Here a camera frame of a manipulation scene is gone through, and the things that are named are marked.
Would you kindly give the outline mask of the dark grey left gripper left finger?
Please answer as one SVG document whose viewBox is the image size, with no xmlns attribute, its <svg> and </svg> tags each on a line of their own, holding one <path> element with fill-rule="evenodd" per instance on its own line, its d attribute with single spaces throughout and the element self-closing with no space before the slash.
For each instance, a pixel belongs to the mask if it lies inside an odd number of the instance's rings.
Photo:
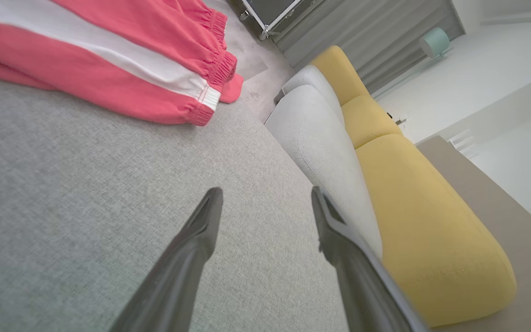
<svg viewBox="0 0 531 332">
<path fill-rule="evenodd" d="M 189 332 L 205 263 L 215 251 L 223 190 L 210 188 L 109 332 Z"/>
</svg>

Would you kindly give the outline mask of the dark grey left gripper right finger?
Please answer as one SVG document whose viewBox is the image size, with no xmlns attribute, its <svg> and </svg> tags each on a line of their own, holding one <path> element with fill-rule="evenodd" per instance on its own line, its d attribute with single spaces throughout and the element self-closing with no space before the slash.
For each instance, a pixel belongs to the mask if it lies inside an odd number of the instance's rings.
<svg viewBox="0 0 531 332">
<path fill-rule="evenodd" d="M 431 332 L 337 203 L 311 192 L 319 250 L 337 273 L 350 332 Z"/>
</svg>

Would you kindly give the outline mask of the red shorts with white stripe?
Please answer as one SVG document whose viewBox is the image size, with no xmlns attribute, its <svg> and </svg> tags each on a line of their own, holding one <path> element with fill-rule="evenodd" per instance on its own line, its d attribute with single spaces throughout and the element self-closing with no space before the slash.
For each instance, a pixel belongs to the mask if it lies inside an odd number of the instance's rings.
<svg viewBox="0 0 531 332">
<path fill-rule="evenodd" d="M 226 24 L 202 0 L 0 0 L 0 80 L 205 126 L 242 92 Z"/>
</svg>

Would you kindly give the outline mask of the grey fabric sofa seat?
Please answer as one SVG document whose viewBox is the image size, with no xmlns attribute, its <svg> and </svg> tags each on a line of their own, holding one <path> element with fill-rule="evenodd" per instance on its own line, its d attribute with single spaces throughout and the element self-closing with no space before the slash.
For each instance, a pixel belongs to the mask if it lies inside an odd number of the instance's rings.
<svg viewBox="0 0 531 332">
<path fill-rule="evenodd" d="M 242 102 L 205 127 L 0 81 L 0 332 L 107 332 L 212 187 L 190 332 L 348 332 L 312 184 Z"/>
</svg>

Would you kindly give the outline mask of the medium yellow sofa cushion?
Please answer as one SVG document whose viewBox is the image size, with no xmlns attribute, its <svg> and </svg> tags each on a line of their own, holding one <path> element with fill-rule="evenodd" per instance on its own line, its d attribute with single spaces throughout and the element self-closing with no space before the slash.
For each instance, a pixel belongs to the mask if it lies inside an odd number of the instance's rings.
<svg viewBox="0 0 531 332">
<path fill-rule="evenodd" d="M 399 126 L 371 96 L 358 96 L 342 106 L 345 130 L 354 149 L 383 135 L 402 135 Z"/>
</svg>

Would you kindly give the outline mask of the small grey sofa back cushion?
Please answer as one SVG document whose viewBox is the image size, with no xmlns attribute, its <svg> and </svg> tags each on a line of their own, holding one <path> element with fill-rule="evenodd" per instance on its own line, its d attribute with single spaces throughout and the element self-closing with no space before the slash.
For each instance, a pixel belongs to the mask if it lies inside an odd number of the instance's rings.
<svg viewBox="0 0 531 332">
<path fill-rule="evenodd" d="M 284 96 L 288 95 L 293 89 L 303 85 L 314 87 L 327 101 L 327 104 L 335 112 L 342 125 L 345 125 L 341 104 L 335 94 L 331 84 L 324 77 L 323 73 L 314 65 L 307 65 L 299 70 L 293 77 L 286 82 L 281 89 Z"/>
</svg>

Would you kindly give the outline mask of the small yellow sofa cushion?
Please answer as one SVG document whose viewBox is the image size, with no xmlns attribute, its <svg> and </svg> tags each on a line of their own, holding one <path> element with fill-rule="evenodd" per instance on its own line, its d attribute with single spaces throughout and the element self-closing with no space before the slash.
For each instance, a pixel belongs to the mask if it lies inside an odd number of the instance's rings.
<svg viewBox="0 0 531 332">
<path fill-rule="evenodd" d="M 341 47 L 330 46 L 310 61 L 310 64 L 321 71 L 333 88 L 341 106 L 359 96 L 371 98 L 371 94 Z"/>
</svg>

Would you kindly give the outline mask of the grey pleated curtain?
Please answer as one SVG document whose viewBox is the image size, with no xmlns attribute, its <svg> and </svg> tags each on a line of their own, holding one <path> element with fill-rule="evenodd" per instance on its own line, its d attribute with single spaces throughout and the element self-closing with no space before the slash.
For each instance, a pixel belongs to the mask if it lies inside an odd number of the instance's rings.
<svg viewBox="0 0 531 332">
<path fill-rule="evenodd" d="M 464 34 L 451 0 L 322 0 L 275 44 L 296 70 L 339 46 L 374 93 L 426 58 L 419 41 L 434 28 Z"/>
</svg>

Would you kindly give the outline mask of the teal lamp shade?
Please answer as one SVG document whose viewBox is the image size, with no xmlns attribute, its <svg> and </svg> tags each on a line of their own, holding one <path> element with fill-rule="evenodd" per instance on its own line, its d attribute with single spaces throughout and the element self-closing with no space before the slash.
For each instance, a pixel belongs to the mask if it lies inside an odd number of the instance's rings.
<svg viewBox="0 0 531 332">
<path fill-rule="evenodd" d="M 443 56 L 448 51 L 450 39 L 442 28 L 436 27 L 421 36 L 419 43 L 424 54 L 434 59 Z"/>
</svg>

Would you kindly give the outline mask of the black flight case silver edges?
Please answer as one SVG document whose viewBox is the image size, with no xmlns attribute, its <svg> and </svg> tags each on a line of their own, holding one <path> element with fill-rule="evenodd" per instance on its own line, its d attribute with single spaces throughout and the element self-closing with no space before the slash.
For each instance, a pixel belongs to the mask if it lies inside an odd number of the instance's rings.
<svg viewBox="0 0 531 332">
<path fill-rule="evenodd" d="M 235 0 L 239 20 L 252 27 L 260 41 L 289 32 L 325 0 Z"/>
</svg>

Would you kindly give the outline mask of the white slatted wall vent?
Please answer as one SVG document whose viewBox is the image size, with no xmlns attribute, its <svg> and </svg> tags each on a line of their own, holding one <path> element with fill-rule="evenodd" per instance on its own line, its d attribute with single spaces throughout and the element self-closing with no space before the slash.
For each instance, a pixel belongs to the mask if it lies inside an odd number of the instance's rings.
<svg viewBox="0 0 531 332">
<path fill-rule="evenodd" d="M 452 136 L 448 139 L 448 142 L 455 148 L 455 150 L 469 160 L 479 154 L 478 145 L 476 144 L 474 134 L 471 130 L 464 130 L 463 132 Z"/>
</svg>

